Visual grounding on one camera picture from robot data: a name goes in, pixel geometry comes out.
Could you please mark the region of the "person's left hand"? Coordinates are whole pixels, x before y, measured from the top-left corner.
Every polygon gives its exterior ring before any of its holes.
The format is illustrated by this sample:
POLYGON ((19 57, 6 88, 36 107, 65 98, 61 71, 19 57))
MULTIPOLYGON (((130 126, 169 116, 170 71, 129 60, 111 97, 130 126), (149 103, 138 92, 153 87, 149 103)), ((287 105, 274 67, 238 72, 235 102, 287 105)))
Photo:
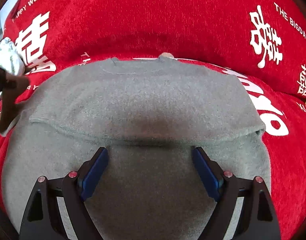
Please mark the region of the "person's left hand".
POLYGON ((23 106, 21 103, 16 103, 16 99, 27 90, 29 85, 30 81, 27 77, 7 74, 6 84, 2 89, 1 136, 6 137, 18 122, 23 106))

